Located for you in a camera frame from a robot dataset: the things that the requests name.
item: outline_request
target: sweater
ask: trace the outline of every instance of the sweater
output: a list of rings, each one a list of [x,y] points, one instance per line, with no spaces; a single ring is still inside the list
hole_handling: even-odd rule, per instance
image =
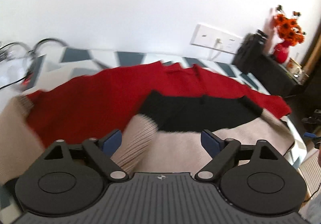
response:
[[[203,129],[221,139],[234,138],[247,145],[265,139],[283,155],[294,143],[280,120],[246,96],[186,98],[152,92],[127,125],[122,144],[111,159],[129,174],[194,175],[211,161],[201,145]]]
[[[247,96],[277,118],[291,112],[281,97],[259,93],[196,64],[183,69],[178,63],[156,62],[107,69],[73,78],[52,91],[32,93],[27,96],[33,103],[27,123],[45,147],[58,138],[70,144],[101,138],[116,128],[123,131],[152,90],[166,96]]]

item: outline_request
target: red object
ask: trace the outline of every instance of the red object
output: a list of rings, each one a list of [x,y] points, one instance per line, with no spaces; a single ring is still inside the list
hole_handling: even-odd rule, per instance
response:
[[[123,131],[152,90],[166,96],[246,95],[278,119],[291,112],[281,97],[261,94],[198,65],[183,69],[178,63],[163,66],[156,62],[107,69],[73,78],[49,92],[32,93],[28,98],[34,107],[27,123],[46,147],[56,139],[75,144],[89,137],[101,138],[114,129]]]
[[[289,47],[291,43],[288,41],[283,41],[282,43],[277,44],[274,47],[273,55],[275,56],[275,60],[278,63],[284,63],[288,58]]]

